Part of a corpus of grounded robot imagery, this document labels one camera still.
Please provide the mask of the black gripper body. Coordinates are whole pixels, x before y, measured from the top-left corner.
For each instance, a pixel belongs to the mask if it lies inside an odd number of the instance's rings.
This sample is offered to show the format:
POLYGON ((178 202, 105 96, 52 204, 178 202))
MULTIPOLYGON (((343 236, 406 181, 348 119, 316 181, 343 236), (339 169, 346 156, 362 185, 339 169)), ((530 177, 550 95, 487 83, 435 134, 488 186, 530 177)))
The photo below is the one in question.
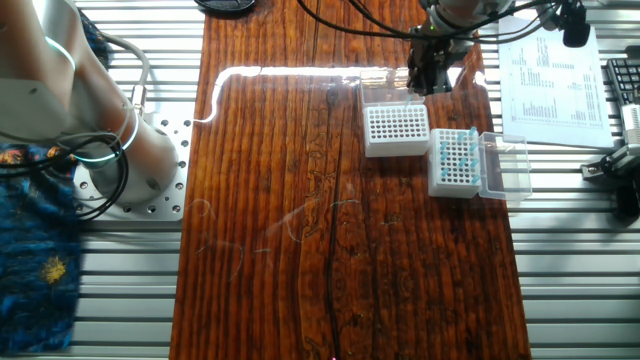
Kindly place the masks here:
POLYGON ((449 57, 451 40, 434 25, 420 25, 412 27, 409 34, 410 41, 409 64, 444 64, 449 57))

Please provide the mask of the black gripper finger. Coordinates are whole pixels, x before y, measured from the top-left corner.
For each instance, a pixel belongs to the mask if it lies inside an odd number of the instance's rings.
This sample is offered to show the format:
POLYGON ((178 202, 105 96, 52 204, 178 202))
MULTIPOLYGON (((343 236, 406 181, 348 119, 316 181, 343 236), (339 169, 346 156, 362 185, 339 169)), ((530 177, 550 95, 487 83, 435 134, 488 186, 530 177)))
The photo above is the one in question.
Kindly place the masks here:
POLYGON ((425 84, 419 64, 416 62, 413 55, 410 55, 407 61, 408 67, 408 80, 407 88, 415 94, 425 95, 425 84))
POLYGON ((447 75, 448 67, 445 62, 435 61, 427 66, 427 93, 440 94, 450 91, 450 81, 447 75))

